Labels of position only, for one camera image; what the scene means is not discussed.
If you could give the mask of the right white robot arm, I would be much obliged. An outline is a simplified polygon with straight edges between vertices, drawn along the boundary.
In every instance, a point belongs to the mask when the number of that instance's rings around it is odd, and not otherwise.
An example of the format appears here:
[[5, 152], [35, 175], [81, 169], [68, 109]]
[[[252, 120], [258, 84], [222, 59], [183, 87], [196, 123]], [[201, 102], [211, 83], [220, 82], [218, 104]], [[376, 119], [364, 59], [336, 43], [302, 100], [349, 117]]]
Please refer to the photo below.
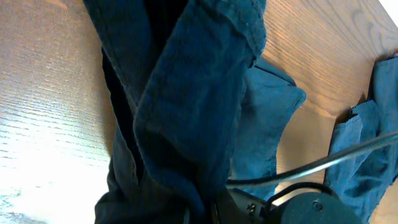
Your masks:
[[290, 185], [267, 201], [230, 189], [234, 203], [249, 223], [360, 224], [361, 219], [331, 188], [314, 182]]

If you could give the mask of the dark blue shorts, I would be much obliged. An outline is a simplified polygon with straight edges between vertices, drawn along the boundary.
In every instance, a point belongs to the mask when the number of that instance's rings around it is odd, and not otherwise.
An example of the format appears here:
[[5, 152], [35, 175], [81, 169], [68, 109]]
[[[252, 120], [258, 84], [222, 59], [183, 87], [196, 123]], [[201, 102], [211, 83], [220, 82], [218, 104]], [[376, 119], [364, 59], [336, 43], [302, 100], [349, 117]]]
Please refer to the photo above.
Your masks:
[[275, 175], [306, 94], [261, 58], [265, 1], [85, 7], [117, 120], [96, 223], [208, 223], [229, 177]]

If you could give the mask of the dark blue clothes pile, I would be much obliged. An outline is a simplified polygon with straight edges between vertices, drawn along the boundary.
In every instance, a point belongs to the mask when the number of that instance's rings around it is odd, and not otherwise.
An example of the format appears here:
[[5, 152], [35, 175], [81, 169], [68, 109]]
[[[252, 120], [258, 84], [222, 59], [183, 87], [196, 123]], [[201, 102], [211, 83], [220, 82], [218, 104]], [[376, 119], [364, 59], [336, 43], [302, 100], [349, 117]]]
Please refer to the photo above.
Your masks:
[[374, 65], [367, 100], [335, 126], [329, 153], [345, 149], [352, 158], [327, 168], [324, 184], [368, 223], [397, 180], [397, 55]]

